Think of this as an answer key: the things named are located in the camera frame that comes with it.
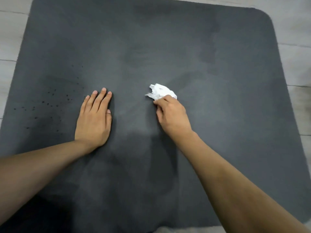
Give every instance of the white tile floor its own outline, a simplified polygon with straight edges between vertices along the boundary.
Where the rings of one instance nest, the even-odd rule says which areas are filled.
[[[0,0],[0,125],[31,1]],[[302,145],[311,167],[311,0],[182,1],[255,7],[271,17]],[[201,230],[224,232],[220,227]]]

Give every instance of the person's right arm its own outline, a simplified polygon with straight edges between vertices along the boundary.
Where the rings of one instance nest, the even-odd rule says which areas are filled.
[[[193,166],[226,232],[310,232],[192,131],[185,108],[165,96],[154,101],[163,130]]]

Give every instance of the paper towel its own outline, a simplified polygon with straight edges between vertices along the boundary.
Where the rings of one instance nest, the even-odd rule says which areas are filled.
[[[175,93],[168,89],[166,86],[156,83],[155,85],[151,84],[150,88],[152,89],[152,93],[145,94],[145,96],[149,96],[154,100],[159,100],[166,95],[170,95],[171,97],[177,99]]]

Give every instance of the hand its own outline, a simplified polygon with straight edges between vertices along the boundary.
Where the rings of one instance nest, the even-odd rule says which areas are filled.
[[[153,103],[158,106],[156,113],[163,130],[174,142],[192,133],[185,107],[177,99],[167,95]]]
[[[106,94],[103,88],[97,96],[93,91],[91,97],[87,96],[80,109],[77,121],[75,141],[81,141],[90,146],[91,150],[106,143],[111,129],[111,112],[108,108],[112,93]]]

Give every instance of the white tissue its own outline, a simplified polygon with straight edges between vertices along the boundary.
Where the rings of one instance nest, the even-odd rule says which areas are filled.
[[[171,97],[177,99],[175,93],[168,89],[166,86],[156,83],[155,85],[151,84],[150,88],[152,89],[152,93],[145,94],[145,96],[149,96],[154,100],[159,100],[166,95],[170,95]]]

